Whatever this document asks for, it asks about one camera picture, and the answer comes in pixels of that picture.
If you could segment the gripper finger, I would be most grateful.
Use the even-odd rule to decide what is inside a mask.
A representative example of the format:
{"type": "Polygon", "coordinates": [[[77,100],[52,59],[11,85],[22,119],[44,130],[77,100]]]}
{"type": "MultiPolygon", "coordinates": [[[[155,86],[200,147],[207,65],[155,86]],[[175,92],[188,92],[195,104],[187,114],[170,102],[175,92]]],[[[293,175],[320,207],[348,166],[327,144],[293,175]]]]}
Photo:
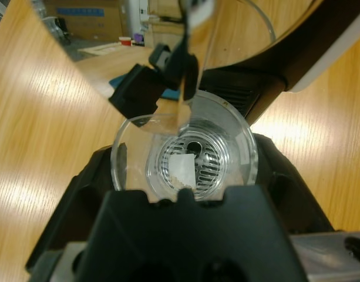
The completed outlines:
{"type": "Polygon", "coordinates": [[[256,183],[270,198],[290,234],[333,232],[334,228],[296,167],[273,141],[254,134],[258,149],[256,183]]]}
{"type": "Polygon", "coordinates": [[[26,271],[32,271],[45,252],[63,250],[70,242],[87,240],[105,194],[114,189],[111,149],[108,146],[95,151],[81,172],[71,179],[26,262],[26,271]]]}

